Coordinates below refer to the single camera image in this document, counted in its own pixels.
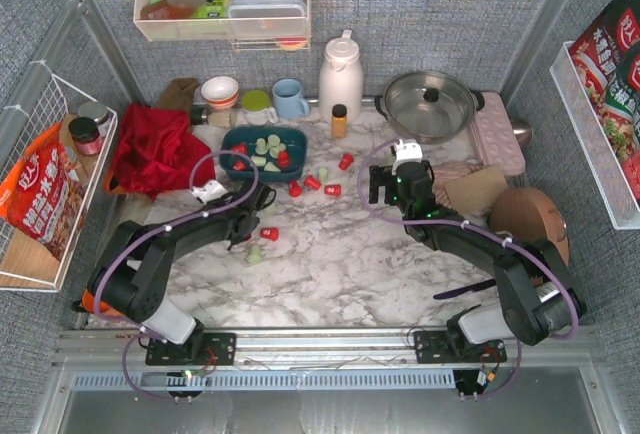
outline teal tray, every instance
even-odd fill
[[[298,129],[291,129],[289,127],[236,127],[224,136],[221,149],[228,150],[244,142],[249,150],[249,156],[253,156],[256,155],[256,141],[261,137],[266,140],[271,134],[278,136],[280,142],[284,142],[287,146],[291,164],[282,169],[282,172],[265,172],[262,168],[258,168],[260,170],[260,181],[289,182],[300,179],[302,177],[304,163],[307,160],[307,136]],[[276,166],[278,165],[276,159],[273,159],[269,153],[263,157],[267,158],[267,162],[271,161]],[[238,156],[223,154],[220,156],[220,166],[229,177],[235,181],[252,179],[253,171],[251,169],[246,171],[234,171],[232,169],[238,159],[240,159]]]

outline orange food package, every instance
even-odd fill
[[[82,206],[82,186],[69,177],[70,161],[59,141],[61,123],[40,134],[0,185],[0,216],[44,245],[64,254]],[[82,226],[84,215],[78,220]]]

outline pitcher lid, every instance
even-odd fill
[[[344,31],[342,37],[332,39],[327,43],[325,55],[329,61],[350,63],[360,57],[360,47],[351,39],[351,31]]]

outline black jar lid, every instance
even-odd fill
[[[331,109],[333,117],[345,117],[347,115],[347,106],[344,104],[336,104]]]
[[[69,123],[69,133],[80,142],[90,142],[100,136],[98,124],[89,117],[76,117]]]

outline pot handle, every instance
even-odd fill
[[[373,103],[376,106],[376,111],[386,119],[387,113],[382,110],[382,96],[374,96]]]
[[[476,106],[476,111],[481,111],[484,108],[484,96],[480,91],[476,91],[475,89],[469,89],[469,92],[476,96],[476,100],[478,101],[478,105]]]

